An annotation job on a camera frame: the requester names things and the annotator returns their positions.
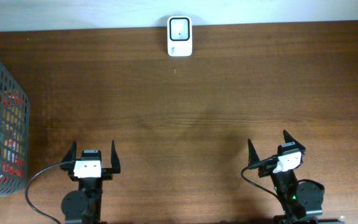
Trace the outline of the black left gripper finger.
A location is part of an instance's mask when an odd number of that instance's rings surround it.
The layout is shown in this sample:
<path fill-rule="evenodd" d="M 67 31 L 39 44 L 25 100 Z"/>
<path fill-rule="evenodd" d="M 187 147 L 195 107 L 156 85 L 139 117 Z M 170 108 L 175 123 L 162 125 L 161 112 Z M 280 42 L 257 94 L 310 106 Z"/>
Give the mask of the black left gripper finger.
<path fill-rule="evenodd" d="M 116 146 L 114 140 L 111 143 L 111 173 L 120 174 L 121 173 L 121 164 L 116 151 Z"/>
<path fill-rule="evenodd" d="M 76 141 L 73 141 L 70 149 L 62 159 L 61 170 L 73 170 L 76 160 Z"/>

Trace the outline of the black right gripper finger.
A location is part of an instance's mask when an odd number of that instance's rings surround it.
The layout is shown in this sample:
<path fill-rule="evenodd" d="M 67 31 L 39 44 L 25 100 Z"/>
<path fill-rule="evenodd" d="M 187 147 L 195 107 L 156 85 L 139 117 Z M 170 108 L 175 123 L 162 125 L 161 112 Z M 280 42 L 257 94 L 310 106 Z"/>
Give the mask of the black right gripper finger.
<path fill-rule="evenodd" d="M 255 147 L 254 147 L 251 139 L 248 139 L 247 143 L 248 143 L 248 151 L 249 151 L 248 166 L 250 167 L 255 164 L 258 164 L 260 162 L 260 159 L 257 155 L 257 152 L 255 150 Z"/>
<path fill-rule="evenodd" d="M 284 136 L 284 140 L 286 143 L 291 143 L 293 142 L 295 144 L 295 146 L 301 151 L 301 152 L 305 152 L 306 151 L 306 147 L 304 147 L 301 143 L 299 143 L 295 138 L 293 138 L 289 132 L 287 130 L 283 130 L 283 136 Z"/>

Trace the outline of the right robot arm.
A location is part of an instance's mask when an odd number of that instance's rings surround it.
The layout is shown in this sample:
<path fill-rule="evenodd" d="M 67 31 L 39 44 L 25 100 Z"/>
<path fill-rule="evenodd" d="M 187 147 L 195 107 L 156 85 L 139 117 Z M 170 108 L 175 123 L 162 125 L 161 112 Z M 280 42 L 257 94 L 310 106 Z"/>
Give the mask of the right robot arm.
<path fill-rule="evenodd" d="M 277 153 L 264 160 L 259 159 L 249 139 L 248 165 L 242 169 L 241 177 L 279 201 L 283 215 L 274 216 L 274 223 L 318 223 L 317 216 L 323 213 L 324 185 L 310 179 L 296 178 L 294 170 L 303 164 L 306 147 L 286 130 L 283 131 L 283 137 L 285 142 L 278 146 Z M 253 169 L 258 170 L 260 178 L 271 178 L 274 192 L 245 177 L 244 172 Z"/>

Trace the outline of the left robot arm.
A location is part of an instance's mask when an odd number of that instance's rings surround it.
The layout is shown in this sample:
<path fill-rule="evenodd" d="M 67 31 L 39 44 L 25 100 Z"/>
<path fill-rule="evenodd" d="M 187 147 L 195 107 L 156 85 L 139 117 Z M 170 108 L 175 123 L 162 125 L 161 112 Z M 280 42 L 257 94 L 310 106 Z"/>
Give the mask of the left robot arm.
<path fill-rule="evenodd" d="M 120 161 L 115 143 L 111 143 L 111 166 L 102 167 L 100 150 L 84 150 L 76 158 L 76 142 L 62 159 L 61 170 L 78 183 L 78 189 L 65 195 L 61 210 L 65 223 L 101 223 L 101 201 L 103 182 L 113 179 L 114 174 L 121 172 Z"/>

